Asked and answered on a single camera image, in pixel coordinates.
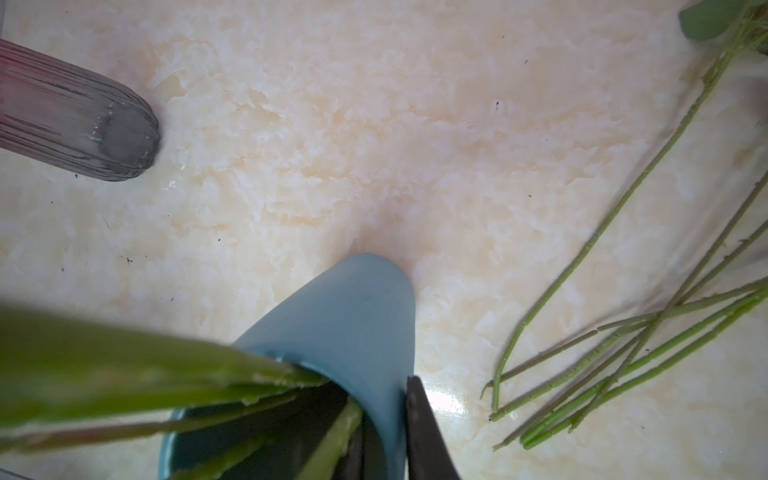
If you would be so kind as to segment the teal ceramic vase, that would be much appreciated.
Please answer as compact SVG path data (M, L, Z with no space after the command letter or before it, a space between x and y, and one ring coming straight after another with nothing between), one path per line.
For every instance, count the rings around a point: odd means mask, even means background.
M408 276L374 255L348 257L245 331L234 347L315 371L331 381L321 397L165 437L159 476L192 468L282 425L284 435L225 473L227 479L293 479L354 397L364 409L366 479L405 474L406 384L414 371L415 296Z

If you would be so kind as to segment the bunch of artificial flowers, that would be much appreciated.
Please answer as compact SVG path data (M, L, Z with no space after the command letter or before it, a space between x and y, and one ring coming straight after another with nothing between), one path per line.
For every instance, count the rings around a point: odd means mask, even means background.
M519 442L524 449L530 450L562 431L574 431L593 411L665 373L714 341L767 299L765 278L720 294L707 297L699 295L701 290L766 235L767 224L761 222L728 254L721 252L747 212L760 197L766 195L767 177L762 175L662 308L603 324L512 369L506 367L524 329L573 275L641 184L680 141L731 64L746 52L760 55L767 53L767 4L764 1L698 1L679 13L678 24L687 40L697 43L717 41L719 49L700 78L700 92L668 139L622 191L573 260L512 331L492 378L483 388L491 395L490 421L499 421L551 391L557 394L525 423L494 445L495 450L501 450L513 442ZM572 366L516 399L506 404L500 402L503 382L599 334L603 334L604 339Z

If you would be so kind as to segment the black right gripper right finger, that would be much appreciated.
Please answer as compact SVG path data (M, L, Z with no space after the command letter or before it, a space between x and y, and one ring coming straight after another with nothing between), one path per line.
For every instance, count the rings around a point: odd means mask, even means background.
M406 433L410 480L460 479L418 376L407 382Z

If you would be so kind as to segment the pink carnation spray stem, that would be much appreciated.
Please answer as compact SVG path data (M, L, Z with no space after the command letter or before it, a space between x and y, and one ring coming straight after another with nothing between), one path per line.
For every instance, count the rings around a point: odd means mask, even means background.
M321 375L212 342L1 307L1 425L254 402Z

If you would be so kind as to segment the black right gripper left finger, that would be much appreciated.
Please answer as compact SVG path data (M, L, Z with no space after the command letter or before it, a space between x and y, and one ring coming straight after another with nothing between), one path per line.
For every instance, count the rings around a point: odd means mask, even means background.
M364 433L359 427L351 437L346 453L336 465L333 480L362 480L364 460Z

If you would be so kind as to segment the red ribbed glass vase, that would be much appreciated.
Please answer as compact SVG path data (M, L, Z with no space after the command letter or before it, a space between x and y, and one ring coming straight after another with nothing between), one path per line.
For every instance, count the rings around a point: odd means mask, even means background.
M160 141L151 106L127 86L2 41L2 149L121 182L154 165Z

